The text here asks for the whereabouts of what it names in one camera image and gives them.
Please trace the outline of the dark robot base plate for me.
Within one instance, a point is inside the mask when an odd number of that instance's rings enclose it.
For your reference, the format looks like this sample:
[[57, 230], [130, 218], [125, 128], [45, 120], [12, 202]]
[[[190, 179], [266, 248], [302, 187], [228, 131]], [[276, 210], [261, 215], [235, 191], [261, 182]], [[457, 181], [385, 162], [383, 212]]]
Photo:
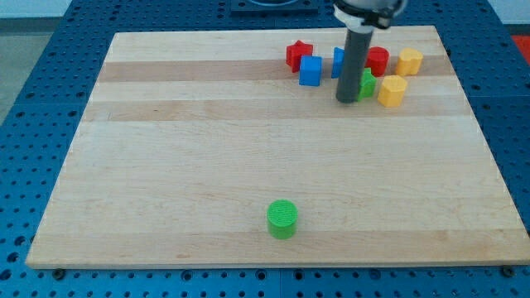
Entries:
[[229, 7], [231, 16], [247, 16], [254, 13], [317, 13], [319, 4], [314, 0], [231, 0]]

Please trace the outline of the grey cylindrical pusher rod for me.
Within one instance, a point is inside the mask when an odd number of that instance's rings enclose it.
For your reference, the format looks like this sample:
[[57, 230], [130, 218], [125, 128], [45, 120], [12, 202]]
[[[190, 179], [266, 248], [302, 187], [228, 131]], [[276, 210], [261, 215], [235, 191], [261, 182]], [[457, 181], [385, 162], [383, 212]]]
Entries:
[[336, 99], [341, 103], [353, 103], [359, 99], [372, 36], [373, 28], [366, 31], [347, 31], [344, 58], [335, 92]]

